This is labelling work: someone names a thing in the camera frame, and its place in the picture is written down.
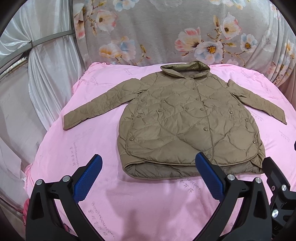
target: jacket collar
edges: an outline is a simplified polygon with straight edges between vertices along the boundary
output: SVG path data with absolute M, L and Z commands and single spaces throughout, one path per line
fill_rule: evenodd
M 192 78 L 200 78 L 210 72 L 210 67 L 200 61 L 193 61 L 188 64 L 169 64 L 161 66 L 160 68 L 168 75 L 182 78 L 185 76 L 180 73 L 180 71 L 195 71 L 196 73 L 189 75 L 189 77 Z

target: flower center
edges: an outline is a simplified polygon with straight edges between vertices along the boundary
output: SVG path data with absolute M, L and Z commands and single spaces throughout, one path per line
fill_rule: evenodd
M 199 42 L 196 42 L 192 45 L 192 48 L 196 48 L 199 45 Z
M 207 47 L 207 50 L 211 54 L 216 53 L 216 47 L 215 46 L 209 46 L 209 47 Z
M 246 44 L 245 44 L 245 48 L 246 48 L 246 49 L 250 49 L 250 48 L 251 48 L 251 44 L 250 44 L 250 43 L 246 43 Z

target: floral curtain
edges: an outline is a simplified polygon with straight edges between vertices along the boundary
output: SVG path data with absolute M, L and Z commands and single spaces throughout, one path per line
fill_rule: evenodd
M 295 35 L 269 0 L 76 0 L 74 19 L 86 66 L 200 60 L 280 86 L 296 64 Z

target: jacket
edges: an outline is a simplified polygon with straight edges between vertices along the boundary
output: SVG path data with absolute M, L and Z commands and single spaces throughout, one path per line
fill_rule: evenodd
M 123 170 L 140 179 L 199 175 L 203 152 L 227 174 L 262 173 L 265 150 L 245 105 L 284 124 L 284 111 L 199 61 L 171 64 L 141 80 L 123 81 L 64 116 L 64 130 L 130 102 L 120 119 L 118 151 Z

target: blue gripper pad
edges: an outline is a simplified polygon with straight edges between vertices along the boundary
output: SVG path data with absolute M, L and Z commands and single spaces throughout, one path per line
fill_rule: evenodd
M 221 202 L 224 199 L 223 183 L 201 152 L 195 156 L 195 166 L 205 181 L 212 197 Z
M 102 167 L 103 160 L 100 155 L 97 155 L 73 187 L 73 198 L 76 203 L 86 198 Z

